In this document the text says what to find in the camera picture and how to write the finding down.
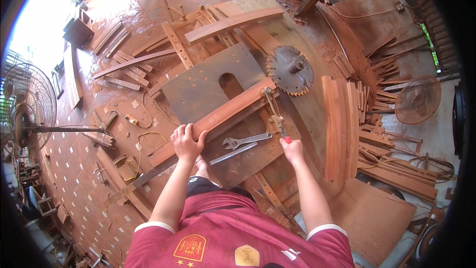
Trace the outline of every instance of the black shorts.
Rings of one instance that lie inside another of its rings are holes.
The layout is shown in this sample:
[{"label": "black shorts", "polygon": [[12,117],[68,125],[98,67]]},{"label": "black shorts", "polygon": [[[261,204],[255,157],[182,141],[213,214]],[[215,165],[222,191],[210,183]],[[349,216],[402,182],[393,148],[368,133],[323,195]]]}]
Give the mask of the black shorts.
[{"label": "black shorts", "polygon": [[[226,191],[226,189],[219,187],[216,183],[211,182],[205,177],[192,176],[188,178],[186,197],[189,198],[194,195],[219,190]],[[250,198],[254,203],[256,203],[255,198],[246,189],[242,188],[239,185],[235,186],[234,188],[231,188],[229,191]]]}]

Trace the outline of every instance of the person's left hand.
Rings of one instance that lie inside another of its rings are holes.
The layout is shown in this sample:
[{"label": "person's left hand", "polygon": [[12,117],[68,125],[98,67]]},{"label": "person's left hand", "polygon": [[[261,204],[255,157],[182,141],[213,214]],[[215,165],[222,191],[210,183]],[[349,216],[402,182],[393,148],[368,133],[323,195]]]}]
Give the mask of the person's left hand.
[{"label": "person's left hand", "polygon": [[198,142],[195,142],[192,138],[192,127],[193,123],[179,126],[170,136],[170,140],[179,159],[195,162],[205,146],[208,131],[203,131]]}]

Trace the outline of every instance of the clamp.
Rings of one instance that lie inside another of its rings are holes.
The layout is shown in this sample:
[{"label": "clamp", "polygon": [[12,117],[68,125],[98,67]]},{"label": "clamp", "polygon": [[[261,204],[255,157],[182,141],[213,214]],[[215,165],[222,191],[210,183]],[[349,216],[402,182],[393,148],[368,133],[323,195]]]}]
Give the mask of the clamp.
[{"label": "clamp", "polygon": [[270,87],[264,87],[260,90],[260,94],[262,97],[266,97],[268,99],[269,105],[271,106],[271,111],[273,111],[273,115],[271,115],[271,120],[276,126],[276,129],[281,133],[281,136],[284,138],[286,143],[291,144],[291,138],[288,136],[286,129],[284,127],[284,118],[279,113],[279,107],[277,106],[276,99],[272,94],[274,93],[274,89]]}]

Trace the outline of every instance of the forearm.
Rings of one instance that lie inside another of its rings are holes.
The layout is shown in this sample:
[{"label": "forearm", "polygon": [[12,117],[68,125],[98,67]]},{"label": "forearm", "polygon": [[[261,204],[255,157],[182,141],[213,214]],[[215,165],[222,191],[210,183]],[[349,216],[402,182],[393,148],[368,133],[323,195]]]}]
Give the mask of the forearm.
[{"label": "forearm", "polygon": [[175,170],[158,197],[149,221],[160,221],[178,230],[193,161],[179,159]]},{"label": "forearm", "polygon": [[293,163],[293,167],[296,171],[301,214],[307,233],[318,226],[332,224],[327,200],[306,162],[303,159],[298,160]]}]

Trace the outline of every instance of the circular saw blade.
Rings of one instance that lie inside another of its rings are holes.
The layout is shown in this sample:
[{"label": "circular saw blade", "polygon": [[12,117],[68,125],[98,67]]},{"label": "circular saw blade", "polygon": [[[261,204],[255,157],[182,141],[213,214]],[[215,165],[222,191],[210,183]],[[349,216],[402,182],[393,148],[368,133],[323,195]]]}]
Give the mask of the circular saw blade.
[{"label": "circular saw blade", "polygon": [[284,92],[301,96],[309,91],[314,80],[311,63],[298,49],[282,45],[268,55],[268,76]]}]

